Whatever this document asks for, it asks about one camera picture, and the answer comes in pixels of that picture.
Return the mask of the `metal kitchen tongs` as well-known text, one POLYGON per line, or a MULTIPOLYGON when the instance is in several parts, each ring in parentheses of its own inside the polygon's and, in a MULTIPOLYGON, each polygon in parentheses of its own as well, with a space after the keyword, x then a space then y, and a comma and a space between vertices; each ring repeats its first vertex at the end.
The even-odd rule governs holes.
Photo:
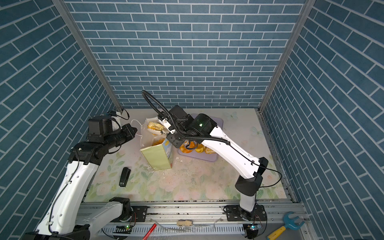
POLYGON ((174 134, 176 131, 175 127, 166 119, 164 120, 157 119, 155 122, 163 126, 164 129, 162 130, 162 132, 165 133, 166 135, 169 133, 174 134))

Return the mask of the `braided fake bread loaf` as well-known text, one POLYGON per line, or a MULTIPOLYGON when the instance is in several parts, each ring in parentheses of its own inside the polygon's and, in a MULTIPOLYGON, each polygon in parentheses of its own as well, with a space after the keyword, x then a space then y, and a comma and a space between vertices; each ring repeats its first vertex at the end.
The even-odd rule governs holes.
POLYGON ((152 143, 152 146, 161 145, 164 141, 165 141, 165 139, 154 140, 152 143))

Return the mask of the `small round fake bun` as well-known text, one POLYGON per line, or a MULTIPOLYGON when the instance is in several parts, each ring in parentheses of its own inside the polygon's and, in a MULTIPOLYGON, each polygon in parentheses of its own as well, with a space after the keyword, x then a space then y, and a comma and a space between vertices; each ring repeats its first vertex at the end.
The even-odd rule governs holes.
POLYGON ((206 147, 202 144, 198 144, 197 148, 195 149, 197 153, 204 153, 205 150, 206 150, 206 147))

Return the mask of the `crusty round fake bread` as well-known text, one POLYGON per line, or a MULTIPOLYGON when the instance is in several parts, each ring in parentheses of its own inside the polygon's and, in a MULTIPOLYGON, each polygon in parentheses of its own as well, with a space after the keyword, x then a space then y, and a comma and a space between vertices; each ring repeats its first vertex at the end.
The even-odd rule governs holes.
POLYGON ((164 130, 164 126, 156 122, 149 122, 147 125, 147 129, 151 131, 161 132, 164 130))

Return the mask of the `triangular fake bread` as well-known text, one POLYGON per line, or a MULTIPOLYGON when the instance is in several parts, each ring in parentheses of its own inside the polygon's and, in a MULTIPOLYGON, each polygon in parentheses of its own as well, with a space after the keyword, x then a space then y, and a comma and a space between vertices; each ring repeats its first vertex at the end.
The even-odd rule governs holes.
POLYGON ((205 148, 205 153, 206 154, 215 154, 216 152, 208 147, 205 148))

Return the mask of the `white green paper bag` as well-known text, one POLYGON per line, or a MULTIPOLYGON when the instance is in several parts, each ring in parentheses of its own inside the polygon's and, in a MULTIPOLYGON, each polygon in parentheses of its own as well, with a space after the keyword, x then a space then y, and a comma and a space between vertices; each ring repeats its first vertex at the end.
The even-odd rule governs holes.
POLYGON ((158 131, 147 129, 149 122, 155 122, 158 118, 147 118, 143 123, 132 120, 131 123, 137 122, 141 129, 137 136, 140 137, 140 152, 147 160, 153 170, 168 170, 172 168, 173 161, 173 145, 166 139, 166 134, 158 131), (154 140, 165 139, 161 145, 152 146, 154 140))

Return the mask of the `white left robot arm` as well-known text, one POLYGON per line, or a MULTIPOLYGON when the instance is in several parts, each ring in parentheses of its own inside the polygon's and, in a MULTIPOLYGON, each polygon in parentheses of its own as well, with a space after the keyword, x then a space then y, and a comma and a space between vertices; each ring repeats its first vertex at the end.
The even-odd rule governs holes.
POLYGON ((85 142, 71 150, 67 170, 53 203, 33 232, 23 240, 89 240, 113 220, 129 222, 134 212, 128 198, 114 197, 79 222, 79 208, 89 185, 110 149, 133 140, 137 128, 130 124, 112 127, 89 127, 85 142))

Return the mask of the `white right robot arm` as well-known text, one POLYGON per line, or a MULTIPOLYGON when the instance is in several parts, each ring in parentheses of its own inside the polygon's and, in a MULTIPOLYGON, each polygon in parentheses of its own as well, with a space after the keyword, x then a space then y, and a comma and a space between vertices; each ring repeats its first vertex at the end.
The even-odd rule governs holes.
POLYGON ((256 205, 256 194, 267 169, 266 158, 256 158, 232 141, 223 129, 208 115, 198 114, 195 118, 180 106, 170 111, 158 112, 158 122, 168 131, 167 139, 176 148, 185 141, 196 142, 213 150, 239 173, 235 188, 240 192, 240 208, 251 213, 256 205))

